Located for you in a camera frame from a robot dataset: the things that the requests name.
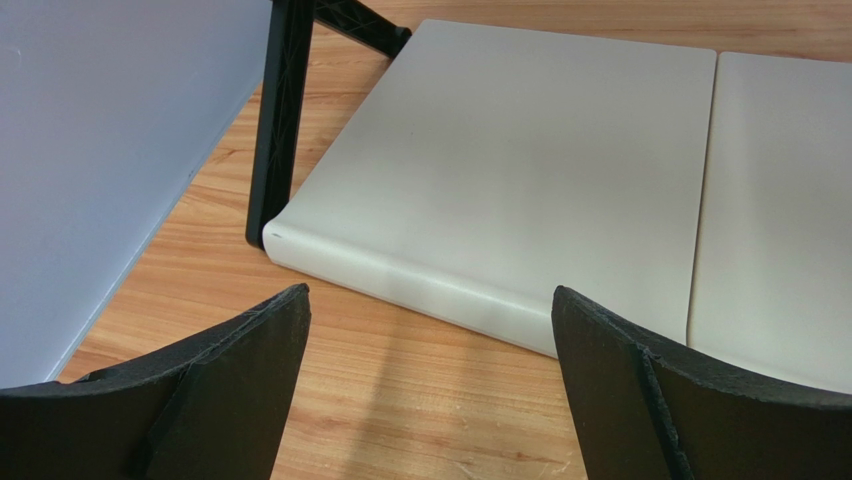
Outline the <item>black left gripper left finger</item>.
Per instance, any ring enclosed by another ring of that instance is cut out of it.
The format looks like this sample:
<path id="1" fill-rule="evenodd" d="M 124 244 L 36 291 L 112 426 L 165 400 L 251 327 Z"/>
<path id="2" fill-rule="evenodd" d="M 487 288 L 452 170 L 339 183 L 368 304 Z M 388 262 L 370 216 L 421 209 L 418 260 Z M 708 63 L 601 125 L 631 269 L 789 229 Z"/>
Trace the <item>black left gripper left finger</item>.
<path id="1" fill-rule="evenodd" d="M 5 479 L 267 479 L 311 324 L 297 284 L 72 383 L 1 392 Z"/>

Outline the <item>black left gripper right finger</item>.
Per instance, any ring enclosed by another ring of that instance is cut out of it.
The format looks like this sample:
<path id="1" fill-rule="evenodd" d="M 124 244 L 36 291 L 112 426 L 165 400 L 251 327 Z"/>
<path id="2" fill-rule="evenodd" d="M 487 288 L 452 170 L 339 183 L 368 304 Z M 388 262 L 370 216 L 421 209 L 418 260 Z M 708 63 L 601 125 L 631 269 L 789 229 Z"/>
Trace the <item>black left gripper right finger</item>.
<path id="1" fill-rule="evenodd" d="M 851 398 L 752 372 L 560 286 L 559 365 L 591 479 L 847 479 Z"/>

